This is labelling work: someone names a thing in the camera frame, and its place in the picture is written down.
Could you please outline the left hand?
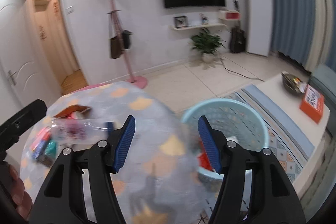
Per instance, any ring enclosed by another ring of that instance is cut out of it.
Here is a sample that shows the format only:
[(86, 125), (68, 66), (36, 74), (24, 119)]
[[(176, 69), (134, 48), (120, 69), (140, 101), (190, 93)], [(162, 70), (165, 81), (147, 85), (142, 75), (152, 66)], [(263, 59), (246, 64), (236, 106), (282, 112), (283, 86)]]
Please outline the left hand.
[(9, 174), (13, 179), (11, 188), (11, 197), (17, 205), (16, 211), (25, 220), (29, 219), (29, 215), (33, 206), (30, 195), (25, 191), (25, 185), (19, 177), (17, 170), (9, 164)]

